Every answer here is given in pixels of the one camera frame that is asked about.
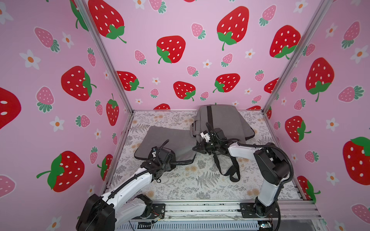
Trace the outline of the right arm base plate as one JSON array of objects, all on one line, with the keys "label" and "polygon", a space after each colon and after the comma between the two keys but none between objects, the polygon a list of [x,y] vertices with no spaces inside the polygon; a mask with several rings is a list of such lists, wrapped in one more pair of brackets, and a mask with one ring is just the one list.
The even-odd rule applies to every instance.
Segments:
[{"label": "right arm base plate", "polygon": [[276,203],[266,207],[260,203],[240,203],[240,212],[243,218],[278,218]]}]

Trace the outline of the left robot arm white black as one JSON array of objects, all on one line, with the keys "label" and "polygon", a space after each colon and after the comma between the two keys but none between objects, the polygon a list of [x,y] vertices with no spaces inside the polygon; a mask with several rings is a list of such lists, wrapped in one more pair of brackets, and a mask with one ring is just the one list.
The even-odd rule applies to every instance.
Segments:
[{"label": "left robot arm white black", "polygon": [[171,171],[175,153],[158,148],[151,159],[143,162],[133,176],[120,186],[101,196],[93,194],[86,201],[76,225],[77,231],[113,231],[121,224],[140,216],[148,217],[153,202],[140,194],[129,201],[139,190]]}]

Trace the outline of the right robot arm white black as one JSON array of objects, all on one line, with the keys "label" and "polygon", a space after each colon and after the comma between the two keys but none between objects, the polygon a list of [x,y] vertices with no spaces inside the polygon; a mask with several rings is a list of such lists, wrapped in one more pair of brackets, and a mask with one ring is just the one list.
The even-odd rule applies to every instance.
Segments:
[{"label": "right robot arm white black", "polygon": [[242,144],[238,139],[215,138],[201,141],[192,150],[213,156],[219,170],[221,167],[218,156],[230,157],[233,165],[223,175],[228,176],[232,182],[241,179],[238,157],[255,160],[264,178],[253,209],[259,217],[266,217],[273,207],[277,207],[281,189],[294,175],[293,165],[286,153],[270,142],[264,145]]}]

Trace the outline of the grey zippered laptop sleeve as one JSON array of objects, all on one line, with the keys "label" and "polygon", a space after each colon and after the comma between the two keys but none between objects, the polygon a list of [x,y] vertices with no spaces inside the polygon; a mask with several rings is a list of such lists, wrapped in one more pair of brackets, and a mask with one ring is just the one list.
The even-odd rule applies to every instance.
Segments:
[{"label": "grey zippered laptop sleeve", "polygon": [[171,161],[172,164],[190,165],[194,162],[196,152],[192,148],[196,146],[197,141],[190,135],[189,131],[156,126],[149,128],[141,145],[135,151],[134,157],[138,160],[152,158],[152,149],[160,148],[166,140],[169,142],[163,147],[163,150],[171,150],[175,153],[175,158]]}]

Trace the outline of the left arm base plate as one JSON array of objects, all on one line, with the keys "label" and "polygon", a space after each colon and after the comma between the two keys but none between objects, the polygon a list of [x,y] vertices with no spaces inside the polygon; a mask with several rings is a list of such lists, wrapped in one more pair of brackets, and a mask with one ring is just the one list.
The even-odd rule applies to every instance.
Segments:
[{"label": "left arm base plate", "polygon": [[144,213],[135,219],[162,219],[165,216],[166,204],[153,204],[151,208],[147,207]]}]

